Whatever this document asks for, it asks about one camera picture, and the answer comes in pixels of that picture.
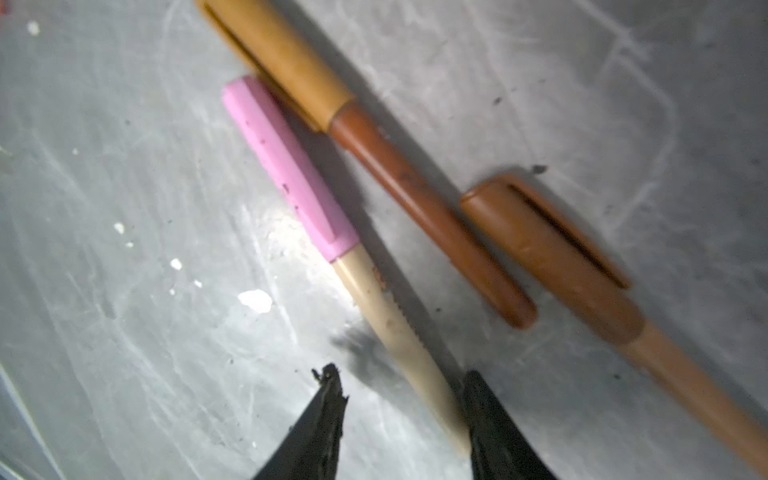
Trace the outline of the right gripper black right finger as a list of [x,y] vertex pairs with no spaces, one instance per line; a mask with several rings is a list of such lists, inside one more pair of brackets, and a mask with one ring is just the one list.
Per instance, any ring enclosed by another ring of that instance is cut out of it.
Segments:
[[469,426],[474,479],[556,479],[476,370],[463,377],[461,406]]

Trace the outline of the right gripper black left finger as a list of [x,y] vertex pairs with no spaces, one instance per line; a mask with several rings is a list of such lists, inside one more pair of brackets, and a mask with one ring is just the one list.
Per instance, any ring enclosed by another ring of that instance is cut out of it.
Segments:
[[253,479],[336,478],[348,397],[335,364],[312,374],[318,391]]

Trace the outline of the dark brown marker pen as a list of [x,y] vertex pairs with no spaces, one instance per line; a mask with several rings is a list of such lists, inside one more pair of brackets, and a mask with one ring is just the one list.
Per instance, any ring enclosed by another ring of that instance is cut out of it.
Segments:
[[592,331],[648,371],[761,476],[767,432],[626,295],[630,279],[536,188],[512,173],[464,193],[463,212]]

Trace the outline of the pink lilac marker pen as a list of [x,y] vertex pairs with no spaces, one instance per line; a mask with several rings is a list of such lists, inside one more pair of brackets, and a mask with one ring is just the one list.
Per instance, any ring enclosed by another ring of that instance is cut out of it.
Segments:
[[404,377],[463,455],[470,433],[446,376],[413,330],[378,267],[266,86],[252,76],[223,87],[222,102],[310,240],[341,279]]

